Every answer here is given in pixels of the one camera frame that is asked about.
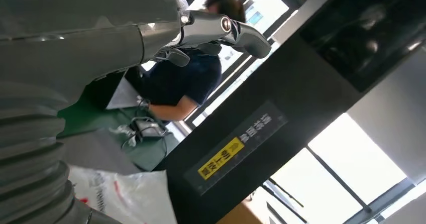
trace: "white plastic bag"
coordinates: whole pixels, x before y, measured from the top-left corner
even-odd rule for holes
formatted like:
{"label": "white plastic bag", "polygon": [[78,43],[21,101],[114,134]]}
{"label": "white plastic bag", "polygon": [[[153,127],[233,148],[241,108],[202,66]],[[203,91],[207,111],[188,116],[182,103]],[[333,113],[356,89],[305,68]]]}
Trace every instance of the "white plastic bag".
{"label": "white plastic bag", "polygon": [[165,171],[123,176],[70,166],[75,196],[122,224],[177,224]]}

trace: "sticker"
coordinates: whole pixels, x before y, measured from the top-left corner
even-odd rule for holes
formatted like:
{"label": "sticker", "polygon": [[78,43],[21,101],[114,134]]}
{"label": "sticker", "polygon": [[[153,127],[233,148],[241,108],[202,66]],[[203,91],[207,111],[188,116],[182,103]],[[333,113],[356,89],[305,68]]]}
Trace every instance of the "sticker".
{"label": "sticker", "polygon": [[215,156],[205,163],[198,172],[204,180],[209,179],[216,171],[232,159],[240,150],[244,148],[243,142],[237,137],[233,138]]}
{"label": "sticker", "polygon": [[204,195],[287,122],[272,102],[264,102],[194,164],[184,178]]}

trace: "yellow label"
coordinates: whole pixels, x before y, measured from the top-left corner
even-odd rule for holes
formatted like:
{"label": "yellow label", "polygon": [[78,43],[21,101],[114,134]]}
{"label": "yellow label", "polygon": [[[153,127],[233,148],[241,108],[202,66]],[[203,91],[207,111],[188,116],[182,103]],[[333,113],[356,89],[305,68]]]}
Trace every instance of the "yellow label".
{"label": "yellow label", "polygon": [[209,179],[243,148],[244,144],[237,137],[233,138],[225,147],[215,154],[213,158],[199,168],[198,173],[204,180]]}

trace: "man's arm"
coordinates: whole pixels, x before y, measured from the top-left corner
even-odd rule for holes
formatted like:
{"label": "man's arm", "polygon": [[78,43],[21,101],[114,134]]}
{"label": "man's arm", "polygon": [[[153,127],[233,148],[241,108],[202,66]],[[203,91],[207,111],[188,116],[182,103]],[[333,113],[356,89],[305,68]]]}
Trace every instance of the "man's arm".
{"label": "man's arm", "polygon": [[187,96],[183,96],[176,106],[149,105],[155,117],[165,121],[184,120],[196,108],[197,103]]}

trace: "person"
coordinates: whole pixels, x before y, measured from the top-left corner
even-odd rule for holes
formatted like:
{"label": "person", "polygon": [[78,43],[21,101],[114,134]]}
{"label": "person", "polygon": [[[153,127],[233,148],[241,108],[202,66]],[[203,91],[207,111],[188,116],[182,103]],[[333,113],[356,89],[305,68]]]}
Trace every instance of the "person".
{"label": "person", "polygon": [[[238,0],[206,0],[206,10],[245,22],[244,6]],[[140,68],[129,69],[126,79],[144,98],[149,110],[163,121],[179,121],[201,106],[220,83],[222,75],[218,56],[204,55],[199,50],[185,52],[190,62],[179,67],[162,61],[141,77]]]}

